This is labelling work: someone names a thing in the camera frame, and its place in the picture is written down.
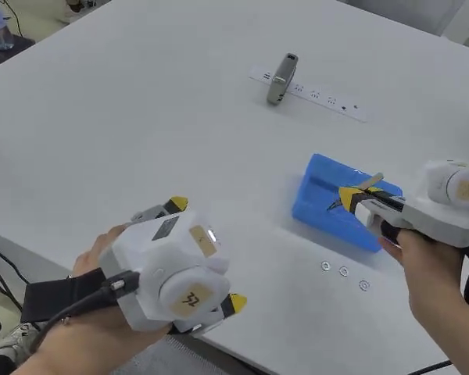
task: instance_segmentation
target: power outlet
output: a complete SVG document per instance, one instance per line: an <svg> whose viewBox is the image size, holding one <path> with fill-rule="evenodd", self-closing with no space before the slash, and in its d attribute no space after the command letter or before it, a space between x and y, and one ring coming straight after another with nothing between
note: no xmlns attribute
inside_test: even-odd
<svg viewBox="0 0 469 375"><path fill-rule="evenodd" d="M264 82L265 84L270 84L273 74L267 69L254 66L250 70L249 77L254 80ZM337 113L341 113L344 116L351 117L362 123L367 122L363 109L360 108L356 102L348 100L341 95L325 92L316 86L297 84L295 82L291 82L288 86L287 92L297 96L298 98L305 99L308 102L322 105L323 107L336 111Z"/></svg>

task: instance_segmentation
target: hand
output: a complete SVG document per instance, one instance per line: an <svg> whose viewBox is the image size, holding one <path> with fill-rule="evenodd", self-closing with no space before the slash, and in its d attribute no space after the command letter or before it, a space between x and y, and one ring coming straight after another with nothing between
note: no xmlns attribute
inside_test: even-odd
<svg viewBox="0 0 469 375"><path fill-rule="evenodd" d="M416 319L429 317L431 309L442 303L464 300L460 293L461 252L439 242L431 244L411 230L399 232L397 241L400 247L379 238L382 247L405 270L410 308Z"/></svg>
<svg viewBox="0 0 469 375"><path fill-rule="evenodd" d="M125 226L118 226L98 236L92 249L77 258L73 276L97 268L102 251L124 230ZM157 342L169 330L170 326L156 332L133 331L120 308L112 307L70 318L67 325L58 324L46 336L38 354L47 356L50 363L57 359L61 360L59 365L68 361L66 368L58 368L58 373L108 373Z"/></svg>

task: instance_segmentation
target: sneaker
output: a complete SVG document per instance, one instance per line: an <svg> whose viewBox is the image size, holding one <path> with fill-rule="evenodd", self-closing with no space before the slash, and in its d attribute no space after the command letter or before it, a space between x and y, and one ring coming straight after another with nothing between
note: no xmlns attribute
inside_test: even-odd
<svg viewBox="0 0 469 375"><path fill-rule="evenodd" d="M16 366L26 362L31 356L30 345L38 331L30 323L23 323L0 340L0 355L9 357Z"/></svg>
<svg viewBox="0 0 469 375"><path fill-rule="evenodd" d="M66 4L66 9L64 11L64 16L63 18L59 19L63 23L73 23L75 21L78 21L81 17L86 16L92 10L94 10L96 7L92 8L82 8L80 12L74 12L67 4Z"/></svg>

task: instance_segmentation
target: white table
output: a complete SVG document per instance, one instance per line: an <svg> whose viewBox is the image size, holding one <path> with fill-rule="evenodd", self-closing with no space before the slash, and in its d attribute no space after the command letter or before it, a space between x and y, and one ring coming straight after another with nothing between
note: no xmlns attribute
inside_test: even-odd
<svg viewBox="0 0 469 375"><path fill-rule="evenodd" d="M358 98L369 121L290 95L269 107L248 72L286 52L296 81ZM187 195L249 297L208 342L280 374L443 360L386 254L290 217L314 152L405 190L427 159L469 160L469 49L332 0L115 0L0 65L0 249L59 278L97 234Z"/></svg>

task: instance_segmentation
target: blue sponge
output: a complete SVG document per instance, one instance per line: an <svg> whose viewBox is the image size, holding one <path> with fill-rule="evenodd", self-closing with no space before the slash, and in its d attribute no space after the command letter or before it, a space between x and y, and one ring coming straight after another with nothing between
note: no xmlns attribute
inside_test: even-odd
<svg viewBox="0 0 469 375"><path fill-rule="evenodd" d="M353 214L346 212L344 207L327 211L328 206L338 199L338 187L358 185L369 177L370 174L314 154L300 185L292 216L369 252L378 252L381 246L377 238ZM375 186L394 195L403 195L399 187L385 181Z"/></svg>

